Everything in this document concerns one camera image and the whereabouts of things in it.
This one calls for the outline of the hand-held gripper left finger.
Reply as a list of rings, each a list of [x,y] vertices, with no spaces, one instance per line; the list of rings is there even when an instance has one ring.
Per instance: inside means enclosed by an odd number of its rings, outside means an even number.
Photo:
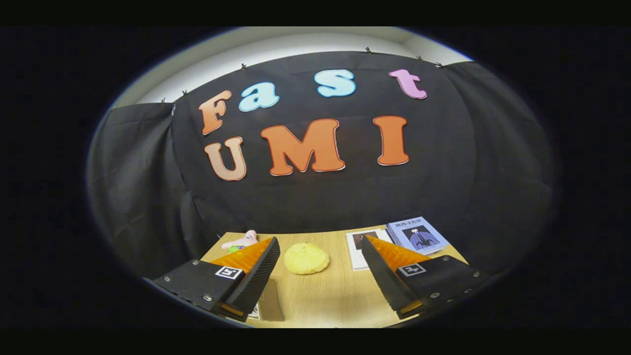
[[[270,280],[281,248],[272,237],[214,261],[191,260],[159,276],[156,287],[180,301],[246,321]]]

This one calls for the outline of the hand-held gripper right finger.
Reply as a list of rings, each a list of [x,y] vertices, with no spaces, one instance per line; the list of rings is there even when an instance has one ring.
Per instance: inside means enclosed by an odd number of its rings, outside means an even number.
[[[430,257],[365,236],[361,252],[389,306],[401,319],[443,310],[485,284],[489,275],[451,255]]]

